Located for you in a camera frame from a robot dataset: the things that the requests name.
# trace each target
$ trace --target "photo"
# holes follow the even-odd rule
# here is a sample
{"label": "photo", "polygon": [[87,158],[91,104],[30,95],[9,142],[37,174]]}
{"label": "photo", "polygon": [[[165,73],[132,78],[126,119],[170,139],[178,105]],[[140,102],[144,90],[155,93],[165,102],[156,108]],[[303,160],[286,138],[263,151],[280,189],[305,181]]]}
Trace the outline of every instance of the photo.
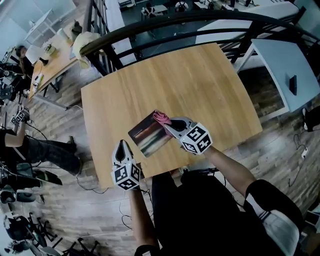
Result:
{"label": "photo", "polygon": [[154,119],[154,114],[161,115],[162,113],[153,111],[128,132],[146,158],[150,157],[172,138],[171,135],[166,133],[165,128]]}

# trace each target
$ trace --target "person's arm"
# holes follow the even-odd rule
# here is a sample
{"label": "person's arm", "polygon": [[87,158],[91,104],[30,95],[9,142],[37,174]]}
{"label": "person's arm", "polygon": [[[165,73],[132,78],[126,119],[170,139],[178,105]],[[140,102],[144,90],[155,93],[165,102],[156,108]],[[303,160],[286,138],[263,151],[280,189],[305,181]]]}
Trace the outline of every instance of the person's arm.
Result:
{"label": "person's arm", "polygon": [[256,180],[253,174],[241,163],[226,156],[213,146],[203,154],[211,164],[218,168],[235,190],[245,197],[248,186]]}
{"label": "person's arm", "polygon": [[16,135],[12,135],[12,134],[6,134],[4,136],[4,144],[6,147],[21,147],[23,142],[24,142],[24,138],[25,138],[25,133],[26,133],[26,124],[25,122],[21,122],[20,123],[20,129],[17,132]]}
{"label": "person's arm", "polygon": [[154,224],[149,216],[145,200],[138,190],[129,190],[133,235],[138,246],[151,245],[159,248]]}

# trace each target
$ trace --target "wooden floor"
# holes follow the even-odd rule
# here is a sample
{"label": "wooden floor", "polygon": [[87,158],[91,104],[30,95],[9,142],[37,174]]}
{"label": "wooden floor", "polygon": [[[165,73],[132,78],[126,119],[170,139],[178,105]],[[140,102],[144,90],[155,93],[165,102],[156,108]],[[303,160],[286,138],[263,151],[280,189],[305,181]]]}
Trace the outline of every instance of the wooden floor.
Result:
{"label": "wooden floor", "polygon": [[[93,70],[80,70],[76,65],[62,79],[60,92],[55,93],[52,88],[49,88],[47,95],[62,104],[81,107],[81,87],[98,77]],[[259,116],[281,108],[281,98],[266,69],[243,71],[240,77]],[[312,106],[319,104],[320,98],[312,102]],[[8,114],[8,122],[15,111],[15,105],[16,103],[10,103],[1,110],[1,123],[4,123],[5,111]],[[76,106],[67,111],[61,111],[40,103],[36,99],[31,100],[27,106],[30,109],[31,119],[49,140],[66,142],[69,135],[74,136],[78,145],[78,154],[84,161],[83,174],[79,177],[79,182],[87,189],[97,188],[99,185],[90,153],[83,111]],[[264,123],[263,132],[225,153],[244,164],[257,178],[274,184],[305,213],[320,191],[320,131],[305,132],[300,135],[301,142],[306,144],[309,150],[306,160],[303,161],[301,158],[303,149],[296,150],[293,142],[294,134],[302,131],[301,123],[300,111],[284,114],[280,118]],[[33,131],[33,136],[43,139],[42,135],[36,131]],[[58,249],[68,248],[79,237],[99,235],[83,239],[89,247],[93,245],[94,240],[99,241],[98,251],[102,255],[134,255],[137,246],[133,233],[131,230],[128,231],[121,220],[120,210],[130,215],[128,195],[123,190],[110,188],[104,194],[97,194],[91,190],[82,189],[76,178],[64,170],[44,170],[50,170],[59,175],[63,186],[46,183],[42,188],[34,189],[35,193],[44,196],[45,204],[41,203],[39,196],[33,203],[16,202],[13,204],[15,213],[26,216],[29,211],[32,211],[35,216],[50,221],[52,231],[59,237],[63,237],[63,241],[57,246]],[[299,170],[296,182],[289,187],[289,179],[292,182]],[[142,187],[150,188],[150,180],[147,180]],[[229,185],[227,187],[242,203],[243,197]],[[145,195],[145,201],[148,209],[151,210],[148,195]],[[124,221],[131,226],[129,218],[125,218]]]}

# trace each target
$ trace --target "black device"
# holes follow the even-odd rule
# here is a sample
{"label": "black device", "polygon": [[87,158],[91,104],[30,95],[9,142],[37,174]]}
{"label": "black device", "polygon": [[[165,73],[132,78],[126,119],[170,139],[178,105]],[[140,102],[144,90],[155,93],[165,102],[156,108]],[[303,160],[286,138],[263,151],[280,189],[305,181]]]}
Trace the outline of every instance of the black device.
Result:
{"label": "black device", "polygon": [[293,95],[297,95],[297,76],[294,75],[289,80],[289,90],[293,93]]}

